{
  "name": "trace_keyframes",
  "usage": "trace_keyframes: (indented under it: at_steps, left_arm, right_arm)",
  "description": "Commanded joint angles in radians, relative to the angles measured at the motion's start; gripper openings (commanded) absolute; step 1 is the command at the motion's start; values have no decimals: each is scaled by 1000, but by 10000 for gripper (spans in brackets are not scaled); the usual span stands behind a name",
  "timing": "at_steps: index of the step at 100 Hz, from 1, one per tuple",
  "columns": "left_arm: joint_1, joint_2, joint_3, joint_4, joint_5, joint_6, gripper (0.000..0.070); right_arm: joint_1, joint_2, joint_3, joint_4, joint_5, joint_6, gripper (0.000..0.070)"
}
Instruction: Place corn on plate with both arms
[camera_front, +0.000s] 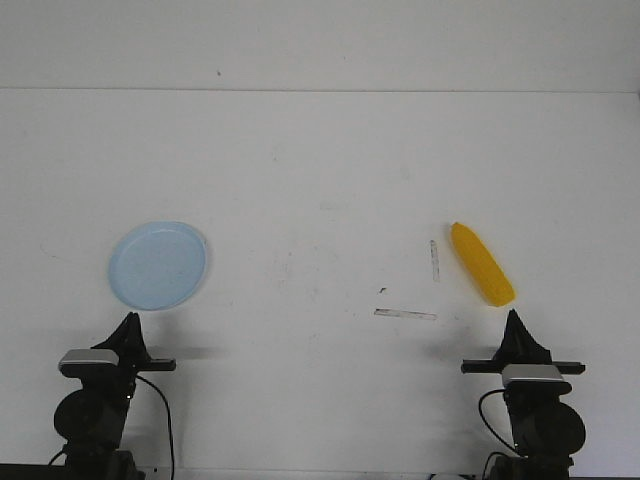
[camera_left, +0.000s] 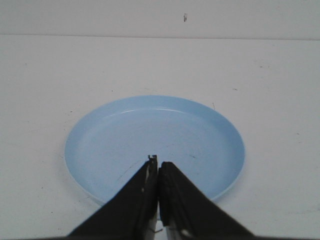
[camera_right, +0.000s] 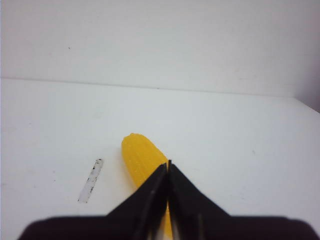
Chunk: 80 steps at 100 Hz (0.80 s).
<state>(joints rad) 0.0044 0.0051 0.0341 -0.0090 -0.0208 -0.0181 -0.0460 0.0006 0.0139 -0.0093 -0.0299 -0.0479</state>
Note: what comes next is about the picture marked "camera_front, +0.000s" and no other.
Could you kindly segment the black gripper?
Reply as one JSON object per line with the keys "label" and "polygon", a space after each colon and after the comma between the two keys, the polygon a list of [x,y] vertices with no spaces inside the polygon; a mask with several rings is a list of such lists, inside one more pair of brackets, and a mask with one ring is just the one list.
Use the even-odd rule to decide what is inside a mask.
{"label": "black gripper", "polygon": [[102,343],[102,347],[91,348],[90,359],[96,364],[96,375],[120,383],[131,383],[139,373],[173,372],[175,359],[153,358],[144,347],[140,316],[129,312],[116,330]]}
{"label": "black gripper", "polygon": [[[519,314],[511,309],[507,314],[503,338],[499,351],[546,351],[525,327]],[[460,371],[462,374],[501,374],[508,368],[516,371],[557,372],[561,375],[582,375],[586,372],[586,365],[575,361],[553,361],[546,357],[542,359],[526,356],[507,355],[497,352],[490,359],[463,359]]]}

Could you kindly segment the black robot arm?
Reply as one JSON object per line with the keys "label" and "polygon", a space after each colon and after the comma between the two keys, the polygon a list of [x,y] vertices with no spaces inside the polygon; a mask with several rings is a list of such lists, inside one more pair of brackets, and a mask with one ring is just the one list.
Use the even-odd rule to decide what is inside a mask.
{"label": "black robot arm", "polygon": [[[581,375],[581,362],[552,359],[525,327],[518,313],[508,312],[500,346],[489,359],[464,359],[464,374],[498,374],[502,387],[485,392],[477,402],[481,420],[506,450],[487,455],[483,479],[568,479],[572,455],[586,442],[583,419],[561,397],[572,391],[567,375]],[[484,402],[502,397],[512,440],[490,425]]]}
{"label": "black robot arm", "polygon": [[65,458],[68,479],[144,479],[133,454],[120,448],[131,401],[138,382],[155,391],[165,408],[170,453],[170,477],[176,456],[169,401],[161,389],[142,376],[172,372],[174,359],[152,357],[146,347],[140,316],[128,313],[106,340],[85,349],[71,349],[58,371],[77,379],[81,387],[68,394],[54,413],[54,429],[65,440],[54,456]]}

